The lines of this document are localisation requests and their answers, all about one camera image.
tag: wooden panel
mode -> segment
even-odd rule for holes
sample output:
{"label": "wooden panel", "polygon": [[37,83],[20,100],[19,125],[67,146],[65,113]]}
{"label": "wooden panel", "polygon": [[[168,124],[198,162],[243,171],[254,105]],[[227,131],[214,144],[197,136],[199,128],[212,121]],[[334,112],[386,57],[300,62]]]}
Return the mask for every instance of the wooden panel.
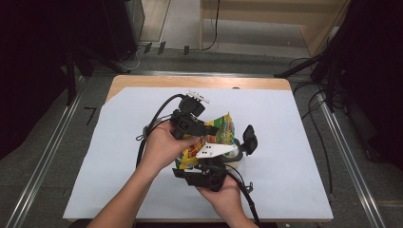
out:
{"label": "wooden panel", "polygon": [[334,15],[317,18],[317,20],[322,21],[322,26],[299,26],[299,30],[311,56],[319,54],[323,49],[326,48],[327,39],[330,33],[334,27],[341,25],[344,17],[346,16],[349,5],[350,0],[347,0],[345,1],[344,5],[337,5],[337,13]]}
{"label": "wooden panel", "polygon": [[[345,0],[221,0],[221,20],[323,25],[323,18],[338,15]],[[203,0],[203,18],[216,15],[217,2]]]}
{"label": "wooden panel", "polygon": [[198,76],[126,76],[118,75],[112,82],[106,101],[127,86],[136,87],[211,87],[211,88],[254,88],[291,90],[285,79],[273,78],[229,78]]}
{"label": "wooden panel", "polygon": [[[324,47],[329,34],[340,25],[350,0],[221,0],[221,20],[300,25],[311,56]],[[216,15],[217,1],[201,0],[202,19]]]}
{"label": "wooden panel", "polygon": [[140,37],[141,41],[160,41],[169,3],[170,0],[143,1],[145,20]]}

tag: chip bag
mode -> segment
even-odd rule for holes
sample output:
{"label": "chip bag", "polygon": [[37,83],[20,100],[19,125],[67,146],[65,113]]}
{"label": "chip bag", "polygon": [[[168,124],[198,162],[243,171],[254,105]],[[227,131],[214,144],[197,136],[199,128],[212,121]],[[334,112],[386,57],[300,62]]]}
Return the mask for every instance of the chip bag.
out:
{"label": "chip bag", "polygon": [[201,137],[195,144],[183,150],[180,156],[175,160],[178,169],[191,169],[198,165],[196,154],[202,149],[205,143],[233,144],[235,139],[235,127],[228,114],[217,118],[214,121],[205,123],[219,128],[217,135]]}

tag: metal rail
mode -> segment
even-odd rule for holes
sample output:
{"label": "metal rail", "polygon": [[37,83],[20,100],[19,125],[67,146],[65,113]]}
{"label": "metal rail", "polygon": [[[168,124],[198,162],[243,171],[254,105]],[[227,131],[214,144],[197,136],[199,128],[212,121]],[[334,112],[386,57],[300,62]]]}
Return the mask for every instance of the metal rail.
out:
{"label": "metal rail", "polygon": [[[317,95],[317,99],[320,102],[325,100],[322,93]],[[362,177],[358,165],[355,162],[353,153],[350,150],[350,146],[347,144],[347,141],[340,129],[335,113],[331,113],[326,104],[322,104],[321,108],[332,130],[333,136],[335,137],[337,147],[340,150],[341,157],[344,160],[347,171],[352,179],[353,185],[355,186],[355,190],[358,193],[358,197],[362,203],[365,213],[367,214],[368,221],[374,228],[386,227],[370,188]]]}
{"label": "metal rail", "polygon": [[33,200],[35,199],[36,194],[39,191],[39,188],[41,187],[42,181],[44,180],[44,177],[51,164],[51,161],[53,160],[53,157],[56,154],[60,141],[63,139],[63,136],[65,135],[68,124],[77,108],[77,104],[80,102],[82,92],[84,90],[87,81],[88,78],[86,77],[81,76],[79,78],[78,82],[79,90],[77,92],[77,95],[72,101],[71,105],[66,107],[62,115],[62,118],[60,119],[59,123],[54,129],[53,134],[48,142],[48,145],[44,153],[42,154],[41,159],[36,165],[36,168],[33,171],[29,179],[29,182],[25,186],[6,227],[17,228],[22,226],[25,217],[27,216],[27,213],[29,211],[29,208],[31,207]]}

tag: white object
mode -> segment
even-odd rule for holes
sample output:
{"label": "white object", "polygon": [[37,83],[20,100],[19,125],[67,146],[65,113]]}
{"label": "white object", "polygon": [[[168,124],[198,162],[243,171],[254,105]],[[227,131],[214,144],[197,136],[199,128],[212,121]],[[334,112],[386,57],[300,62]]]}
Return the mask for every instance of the white object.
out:
{"label": "white object", "polygon": [[[135,169],[142,134],[165,100],[183,88],[127,87],[106,103],[69,199],[65,219],[91,219],[122,188]],[[231,114],[235,138],[254,126],[259,146],[237,168],[245,182],[252,181],[261,221],[322,222],[333,218],[291,90],[198,88],[213,98],[200,115],[203,121]],[[171,114],[180,99],[161,114]],[[211,204],[186,181],[163,169],[140,208],[144,219],[219,220]],[[252,218],[244,197],[246,215]]]}
{"label": "white object", "polygon": [[195,99],[197,99],[197,100],[199,100],[199,101],[202,101],[202,102],[205,102],[205,103],[207,103],[207,104],[210,104],[210,100],[209,99],[205,99],[203,96],[201,96],[199,93],[197,93],[197,92],[194,92],[194,91],[192,91],[192,90],[186,90],[186,94],[187,94],[187,96],[189,96],[189,97],[192,97],[192,98],[195,98]]}
{"label": "white object", "polygon": [[214,158],[218,155],[222,155],[225,153],[234,152],[235,154],[238,153],[238,147],[234,144],[227,145],[227,144],[215,144],[206,142],[201,150],[196,154],[196,158],[198,159],[208,159]]}

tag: white mount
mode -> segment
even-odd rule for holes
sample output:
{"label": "white mount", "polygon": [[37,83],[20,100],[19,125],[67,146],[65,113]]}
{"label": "white mount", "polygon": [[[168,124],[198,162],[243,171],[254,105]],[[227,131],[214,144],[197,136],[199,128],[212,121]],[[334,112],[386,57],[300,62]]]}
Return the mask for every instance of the white mount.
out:
{"label": "white mount", "polygon": [[202,101],[202,102],[206,102],[207,104],[210,104],[210,100],[209,99],[205,99],[203,96],[201,96],[199,93],[197,93],[197,92],[194,92],[194,91],[192,91],[192,90],[186,90],[186,94],[187,94],[187,96],[189,96],[189,97],[192,97],[192,98],[194,98],[194,99],[197,99],[197,100],[199,100],[199,101]]}
{"label": "white mount", "polygon": [[238,154],[238,147],[234,144],[215,144],[206,142],[205,145],[201,148],[201,150],[196,154],[196,158],[198,159],[208,159],[214,158],[218,155],[222,155],[228,152],[234,152]]}

